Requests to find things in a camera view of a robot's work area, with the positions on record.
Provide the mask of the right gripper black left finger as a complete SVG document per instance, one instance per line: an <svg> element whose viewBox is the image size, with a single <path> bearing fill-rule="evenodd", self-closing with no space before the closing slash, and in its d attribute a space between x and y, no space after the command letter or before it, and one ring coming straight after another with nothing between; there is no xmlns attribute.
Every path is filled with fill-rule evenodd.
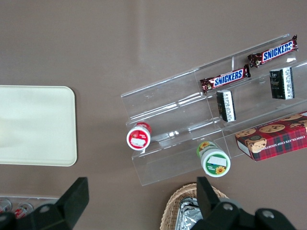
<svg viewBox="0 0 307 230"><path fill-rule="evenodd" d="M88 178L79 177L54 204L44 204L25 217L0 215L2 230L71 230L89 203Z"/></svg>

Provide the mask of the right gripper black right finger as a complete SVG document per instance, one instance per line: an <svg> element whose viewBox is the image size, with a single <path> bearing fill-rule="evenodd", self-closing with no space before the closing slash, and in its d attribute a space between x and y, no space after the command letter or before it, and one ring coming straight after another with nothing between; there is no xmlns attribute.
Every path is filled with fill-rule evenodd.
<svg viewBox="0 0 307 230"><path fill-rule="evenodd" d="M260 208L249 214L229 199L221 201L206 177L197 178L197 201L203 219L193 230L294 230L281 212Z"/></svg>

